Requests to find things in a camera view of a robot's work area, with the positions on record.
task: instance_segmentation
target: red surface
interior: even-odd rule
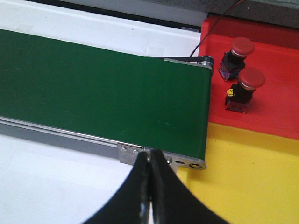
[[[217,17],[203,23],[202,37]],[[255,50],[245,59],[247,67],[259,69],[265,84],[258,88],[248,113],[225,110],[226,90],[233,81],[223,81],[217,68],[234,37],[254,41]],[[202,43],[199,55],[214,58],[209,121],[299,140],[299,31],[259,22],[222,18]]]
[[[265,77],[260,70],[246,67],[240,71],[239,81],[248,87],[258,88],[265,83]]]
[[[245,37],[236,37],[231,42],[231,48],[239,55],[248,55],[254,50],[253,42]]]

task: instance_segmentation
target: cable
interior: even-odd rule
[[[219,20],[224,16],[224,14],[226,14],[229,10],[231,10],[232,8],[236,7],[237,5],[239,5],[240,3],[244,2],[245,0],[238,0],[236,3],[234,3],[233,5],[231,5],[230,7],[228,7],[224,13],[222,13],[219,18],[217,19],[217,21],[213,24],[213,26],[211,27],[211,29],[209,30],[209,32],[206,34],[206,36],[199,42],[199,44],[194,48],[194,50],[192,51],[192,53],[190,54],[190,57],[193,56],[194,52],[197,50],[197,48],[203,43],[203,41],[210,35],[210,33],[212,32],[212,30],[214,29],[214,27],[216,26],[216,24],[219,22]]]

